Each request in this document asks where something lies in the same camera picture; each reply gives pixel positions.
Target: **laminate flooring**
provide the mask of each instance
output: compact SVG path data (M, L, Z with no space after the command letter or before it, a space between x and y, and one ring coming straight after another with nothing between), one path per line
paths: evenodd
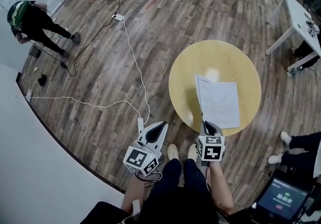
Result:
M197 41L216 39L237 46L251 59L260 76L262 99L258 113L243 131L227 137L222 161L225 177L236 208L250 205L265 186L276 166L267 158L284 150L278 138L282 130L292 135L320 131L321 81L311 70L295 78L286 68L295 59L289 47L301 43L292 36L270 56L265 50L289 27L282 9L276 24L267 25L266 16L280 0L120 0L119 14L125 16L130 43L147 87L150 105L148 124L167 121L170 129L163 146L175 143L181 159L197 133L177 116L171 104L168 78L178 54ZM56 14L57 23L70 32L80 32L82 43L68 48L65 62L71 73L78 52L84 48L117 10L118 0L68 0ZM51 34L53 41L57 34ZM33 96L73 98L106 106L128 100L146 120L147 107L140 75L127 44L123 23L113 21L103 28L93 43L78 57L77 74L66 70L48 55L29 57L20 80ZM321 76L319 64L312 67ZM48 76L38 85L41 73ZM32 99L32 106L58 139L92 170L126 190L130 173L122 163L128 146L137 137L137 113L127 104L108 109L93 108L70 99Z

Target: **green helmet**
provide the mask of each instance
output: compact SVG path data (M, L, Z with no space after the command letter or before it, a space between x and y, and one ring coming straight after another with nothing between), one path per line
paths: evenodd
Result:
M14 3L8 11L8 23L12 27L21 28L23 16L30 5L31 3L29 1L18 1Z

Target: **display screen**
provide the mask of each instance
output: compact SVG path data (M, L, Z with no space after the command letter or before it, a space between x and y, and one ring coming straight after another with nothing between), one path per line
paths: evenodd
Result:
M290 220L299 210L306 196L307 192L274 178L257 205Z

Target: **yellow tabletop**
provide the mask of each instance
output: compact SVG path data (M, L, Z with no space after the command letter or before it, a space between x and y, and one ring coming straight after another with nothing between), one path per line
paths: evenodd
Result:
M195 78L198 74L212 82L236 82L240 127L223 129L224 136L235 134L255 117L261 101L261 82L251 60L237 47L218 40L204 40L185 48L170 72L170 97L175 111L193 130L202 122Z

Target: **paper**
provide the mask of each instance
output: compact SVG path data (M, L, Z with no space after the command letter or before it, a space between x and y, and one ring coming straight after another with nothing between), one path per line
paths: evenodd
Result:
M195 75L196 93L203 113L203 120L221 129L240 127L239 101L236 82L212 83Z

